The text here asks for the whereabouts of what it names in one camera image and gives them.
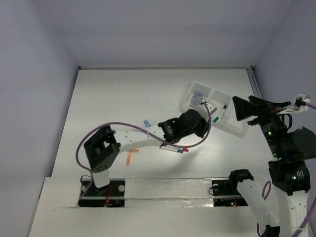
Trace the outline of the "paper clip jar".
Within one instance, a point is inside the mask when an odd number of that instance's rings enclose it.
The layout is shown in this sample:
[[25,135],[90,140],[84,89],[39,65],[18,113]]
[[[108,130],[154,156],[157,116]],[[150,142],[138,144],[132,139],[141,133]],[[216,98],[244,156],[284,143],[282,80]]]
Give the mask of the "paper clip jar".
[[190,101],[190,107],[197,109],[202,104],[201,100],[198,98],[192,98]]
[[201,92],[201,91],[198,91],[196,90],[194,93],[193,93],[193,97],[194,98],[197,98],[197,99],[202,99],[204,96],[204,94]]

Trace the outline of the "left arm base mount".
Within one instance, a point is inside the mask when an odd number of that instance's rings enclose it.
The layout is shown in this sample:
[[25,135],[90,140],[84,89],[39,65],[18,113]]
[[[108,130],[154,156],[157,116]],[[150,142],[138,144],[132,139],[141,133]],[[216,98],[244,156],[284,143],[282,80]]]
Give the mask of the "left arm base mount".
[[80,207],[125,207],[125,179],[111,179],[109,185],[97,188],[89,185],[90,176],[83,175],[78,200]]

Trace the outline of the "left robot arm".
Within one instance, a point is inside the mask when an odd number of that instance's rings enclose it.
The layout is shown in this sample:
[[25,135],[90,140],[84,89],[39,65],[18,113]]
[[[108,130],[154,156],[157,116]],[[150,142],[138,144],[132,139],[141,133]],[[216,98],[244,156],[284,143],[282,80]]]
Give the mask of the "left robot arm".
[[117,156],[143,147],[174,148],[181,152],[190,145],[178,145],[182,138],[196,135],[200,142],[208,137],[211,129],[211,112],[208,108],[189,109],[178,118],[171,118],[158,125],[141,128],[124,122],[109,122],[92,130],[82,141],[92,174],[92,189],[97,196],[110,189],[108,169]]

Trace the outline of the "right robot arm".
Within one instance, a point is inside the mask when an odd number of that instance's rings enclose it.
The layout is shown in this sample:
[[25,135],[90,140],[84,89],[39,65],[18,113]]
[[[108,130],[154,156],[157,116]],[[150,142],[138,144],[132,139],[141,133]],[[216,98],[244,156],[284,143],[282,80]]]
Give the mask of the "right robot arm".
[[316,135],[300,127],[291,131],[292,114],[312,107],[307,99],[297,97],[291,102],[274,103],[255,96],[248,100],[232,98],[238,121],[249,119],[250,126],[258,125],[268,143],[273,160],[268,163],[272,184],[279,206],[279,224],[262,224],[265,237],[307,237],[308,223],[316,208],[307,208],[311,189],[310,172],[305,161],[316,157]]

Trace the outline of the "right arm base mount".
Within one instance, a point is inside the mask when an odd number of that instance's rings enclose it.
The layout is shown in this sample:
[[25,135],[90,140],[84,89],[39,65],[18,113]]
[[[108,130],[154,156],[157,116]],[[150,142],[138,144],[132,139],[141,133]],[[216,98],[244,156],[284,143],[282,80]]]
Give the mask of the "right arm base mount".
[[254,178],[247,169],[233,170],[228,178],[212,180],[208,193],[213,197],[215,207],[248,206],[244,197],[237,191],[237,185]]

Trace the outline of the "blue whiteboard marker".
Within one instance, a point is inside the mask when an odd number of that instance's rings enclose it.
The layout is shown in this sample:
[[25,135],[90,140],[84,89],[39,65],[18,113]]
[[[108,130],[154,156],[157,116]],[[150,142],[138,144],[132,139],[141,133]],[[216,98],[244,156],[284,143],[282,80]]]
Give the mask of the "blue whiteboard marker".
[[177,149],[177,148],[173,148],[173,147],[166,147],[166,146],[162,146],[160,147],[161,150],[165,150],[165,151],[170,151],[170,152],[175,152],[175,153],[183,153],[184,151],[182,149]]

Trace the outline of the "blue highlighter pen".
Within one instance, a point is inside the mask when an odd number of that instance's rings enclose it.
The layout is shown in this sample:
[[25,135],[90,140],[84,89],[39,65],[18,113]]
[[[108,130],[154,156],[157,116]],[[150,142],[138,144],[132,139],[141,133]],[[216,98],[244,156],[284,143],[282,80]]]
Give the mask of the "blue highlighter pen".
[[144,126],[146,128],[149,128],[149,127],[151,127],[151,124],[150,124],[150,122],[148,120],[144,120]]

